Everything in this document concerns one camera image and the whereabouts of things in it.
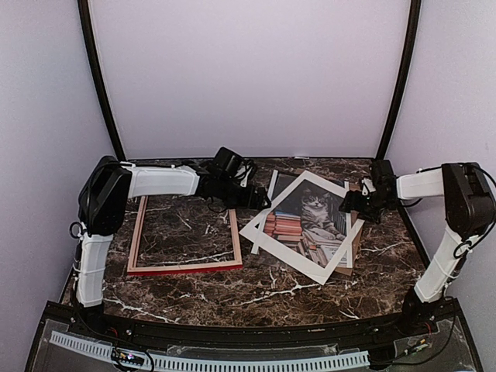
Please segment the white photo mat board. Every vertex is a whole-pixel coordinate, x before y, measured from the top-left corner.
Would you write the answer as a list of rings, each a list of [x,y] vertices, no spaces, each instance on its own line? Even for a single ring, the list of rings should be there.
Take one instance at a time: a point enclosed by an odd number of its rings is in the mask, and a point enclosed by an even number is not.
[[[346,267],[346,252],[351,249],[353,238],[357,234],[359,226],[356,224],[352,227],[350,216],[351,213],[345,213],[350,223],[348,235],[343,240],[342,245],[336,251],[326,267],[320,267],[318,264],[288,249],[286,246],[270,238],[269,236],[266,236],[265,234],[259,234],[259,231],[264,228],[267,215],[272,212],[274,208],[296,188],[298,183],[302,182],[304,179],[307,179],[312,183],[337,194],[342,199],[344,199],[348,191],[358,189],[356,185],[350,184],[347,181],[328,181],[323,177],[305,170],[302,174],[298,175],[298,177],[284,191],[282,191],[273,201],[271,201],[271,208],[260,212],[256,217],[248,222],[241,229],[240,235],[253,243],[251,253],[257,254],[259,250],[264,250],[305,276],[311,278],[313,281],[319,284],[324,284],[327,282],[331,274],[335,273],[335,269],[339,264]]]

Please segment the red wooden picture frame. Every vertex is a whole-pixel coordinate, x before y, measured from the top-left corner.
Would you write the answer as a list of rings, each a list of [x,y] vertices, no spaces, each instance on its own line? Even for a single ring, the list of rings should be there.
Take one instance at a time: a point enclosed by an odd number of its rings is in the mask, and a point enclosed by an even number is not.
[[[158,276],[168,274],[193,274],[213,271],[236,270],[243,267],[243,258],[239,241],[239,229],[237,225],[237,215],[235,209],[228,211],[230,232],[232,238],[233,259],[208,263],[172,263],[161,266],[138,267],[138,253],[140,248],[140,238],[143,231],[143,223],[146,214],[147,196],[142,196],[139,201],[136,222],[133,229],[133,237],[129,252],[126,272],[129,276]]]

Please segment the clear acrylic sheet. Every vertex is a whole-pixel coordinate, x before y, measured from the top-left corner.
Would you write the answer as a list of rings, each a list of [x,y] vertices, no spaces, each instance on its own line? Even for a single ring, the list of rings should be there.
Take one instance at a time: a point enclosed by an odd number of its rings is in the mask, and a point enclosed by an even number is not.
[[[297,177],[297,174],[274,170],[268,190],[271,201],[284,191]]]

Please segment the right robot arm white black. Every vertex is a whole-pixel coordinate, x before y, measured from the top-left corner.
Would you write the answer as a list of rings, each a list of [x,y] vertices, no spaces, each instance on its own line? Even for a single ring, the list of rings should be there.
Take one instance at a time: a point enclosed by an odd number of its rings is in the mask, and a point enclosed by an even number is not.
[[[495,227],[494,178],[477,163],[444,163],[397,176],[391,162],[375,160],[361,190],[348,191],[339,209],[379,223],[385,210],[403,201],[441,197],[446,228],[425,273],[408,290],[396,330],[412,336],[443,302],[446,289],[458,278],[468,255]]]

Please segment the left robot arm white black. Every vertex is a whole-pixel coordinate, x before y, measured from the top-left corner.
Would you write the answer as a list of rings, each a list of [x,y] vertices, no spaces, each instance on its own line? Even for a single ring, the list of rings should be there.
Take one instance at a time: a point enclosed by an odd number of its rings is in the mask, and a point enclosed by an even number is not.
[[[103,302],[107,255],[124,222],[128,200],[151,195],[195,196],[217,199],[227,209],[261,211],[271,202],[266,189],[252,182],[256,172],[252,160],[226,148],[202,163],[186,160],[179,165],[145,165],[112,156],[100,159],[78,196],[74,292],[77,303],[86,308],[78,319],[80,327],[93,338],[109,332],[109,320],[93,307]]]

